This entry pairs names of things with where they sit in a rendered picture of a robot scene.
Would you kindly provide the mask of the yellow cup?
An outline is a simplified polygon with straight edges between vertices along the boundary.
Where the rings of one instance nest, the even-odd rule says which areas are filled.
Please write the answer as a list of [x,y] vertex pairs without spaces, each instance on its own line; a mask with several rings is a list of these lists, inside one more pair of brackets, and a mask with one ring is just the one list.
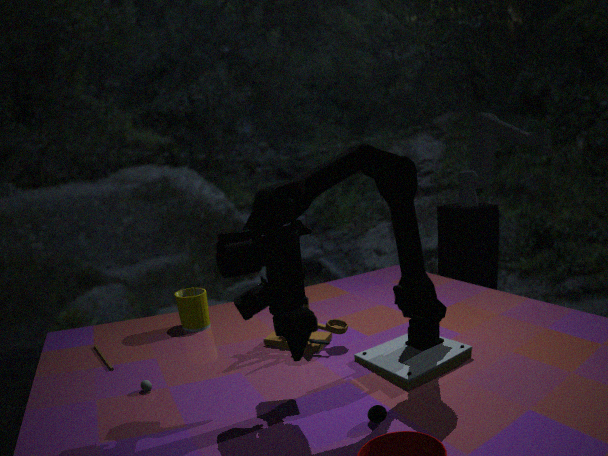
[[175,294],[181,326],[189,332],[203,331],[210,325],[206,290],[188,288]]

